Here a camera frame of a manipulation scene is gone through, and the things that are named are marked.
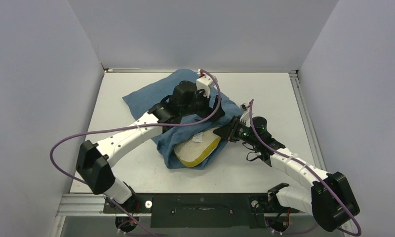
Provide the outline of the yellow white pillow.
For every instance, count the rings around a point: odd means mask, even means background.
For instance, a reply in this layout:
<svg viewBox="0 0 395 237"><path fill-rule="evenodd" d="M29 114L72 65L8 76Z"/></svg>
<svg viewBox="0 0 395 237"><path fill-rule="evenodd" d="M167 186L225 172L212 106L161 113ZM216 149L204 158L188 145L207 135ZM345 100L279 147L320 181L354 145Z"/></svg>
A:
<svg viewBox="0 0 395 237"><path fill-rule="evenodd" d="M221 142L221 137L214 133L215 129L200 132L174 147L174 154L185 167L196 167L214 153Z"/></svg>

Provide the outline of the blue pillowcase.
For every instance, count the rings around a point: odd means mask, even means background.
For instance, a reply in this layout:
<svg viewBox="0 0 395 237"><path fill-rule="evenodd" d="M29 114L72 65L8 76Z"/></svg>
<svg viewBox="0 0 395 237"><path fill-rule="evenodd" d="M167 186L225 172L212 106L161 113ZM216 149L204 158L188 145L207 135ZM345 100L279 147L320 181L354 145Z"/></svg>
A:
<svg viewBox="0 0 395 237"><path fill-rule="evenodd" d="M128 105L134 119L139 119L154 104L160 102L165 96L171 95L174 87L181 81L196 82L198 78L198 74L190 69L179 69L166 78L124 96L123 100ZM173 151L176 145L189 140L200 132L224 126L234 116L240 117L242 115L242 110L239 106L225 94L222 94L221 108L224 110L225 115L216 123L206 121L194 126L176 126L152 138L153 142L157 145L157 151L163 156L167 168L178 169L186 167Z"/></svg>

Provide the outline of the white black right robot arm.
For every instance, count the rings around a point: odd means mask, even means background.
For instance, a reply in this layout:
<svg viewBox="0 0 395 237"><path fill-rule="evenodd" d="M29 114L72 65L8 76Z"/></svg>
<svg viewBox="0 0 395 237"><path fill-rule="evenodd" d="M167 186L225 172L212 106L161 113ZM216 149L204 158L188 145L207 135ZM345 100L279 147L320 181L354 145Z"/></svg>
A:
<svg viewBox="0 0 395 237"><path fill-rule="evenodd" d="M254 117L250 126L233 117L227 125L213 132L229 142L249 144L257 159L282 171L302 186L298 189L288 183L280 183L269 189L267 205L271 210L291 208L310 214L328 232L340 228L360 213L345 175L329 173L299 158L268 132L264 117Z"/></svg>

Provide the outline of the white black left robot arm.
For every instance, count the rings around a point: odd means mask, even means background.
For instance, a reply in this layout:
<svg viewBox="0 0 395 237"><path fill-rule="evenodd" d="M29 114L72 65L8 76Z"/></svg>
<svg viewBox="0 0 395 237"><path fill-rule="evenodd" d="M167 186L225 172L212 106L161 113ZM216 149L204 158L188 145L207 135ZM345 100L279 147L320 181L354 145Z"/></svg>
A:
<svg viewBox="0 0 395 237"><path fill-rule="evenodd" d="M225 113L221 109L221 95L210 107L210 92L217 85L215 79L202 76L181 81L171 95L148 109L129 128L96 143L87 140L80 145L76 171L95 195L113 199L122 212L135 207L135 192L116 178L112 168L118 161L149 139L159 136L174 126L182 126L182 118L198 115L202 121L217 121Z"/></svg>

